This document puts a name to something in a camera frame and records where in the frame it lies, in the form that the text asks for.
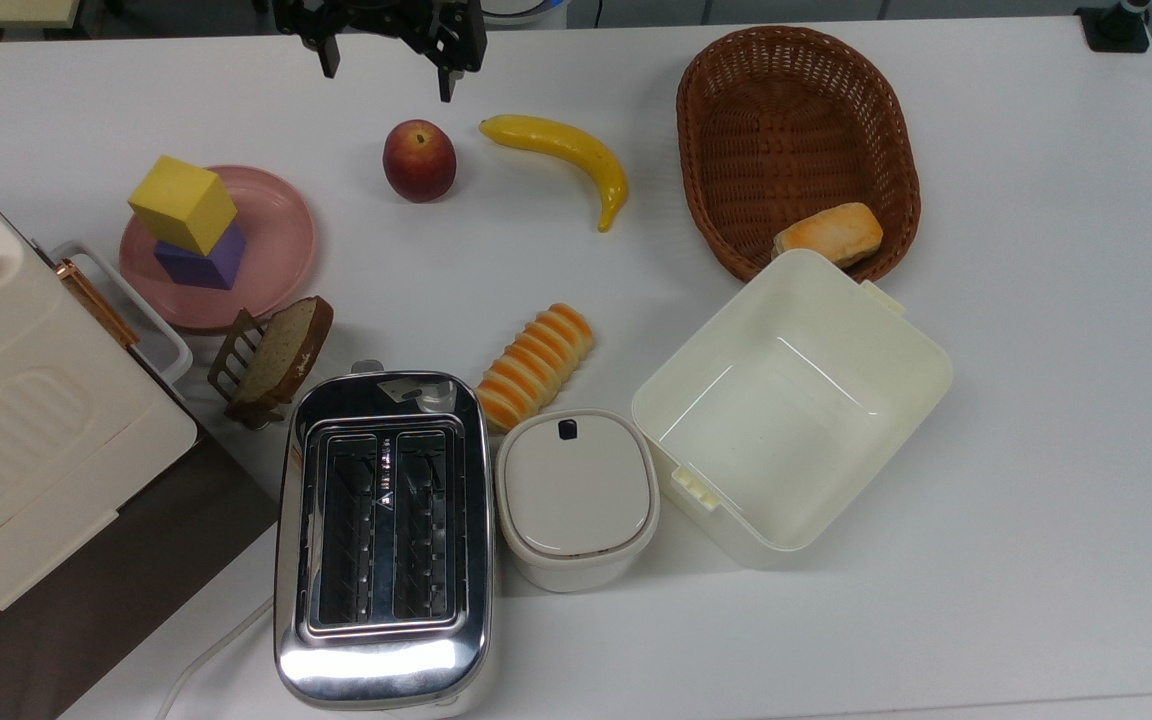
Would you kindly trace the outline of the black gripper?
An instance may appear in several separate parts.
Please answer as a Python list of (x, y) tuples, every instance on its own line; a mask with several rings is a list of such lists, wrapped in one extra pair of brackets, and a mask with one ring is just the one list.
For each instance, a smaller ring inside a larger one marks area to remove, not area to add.
[(397, 38), (435, 65), (439, 97), (450, 103), (461, 71), (483, 67), (486, 28), (479, 1), (275, 1), (280, 33), (300, 37), (326, 78), (338, 76), (346, 29)]

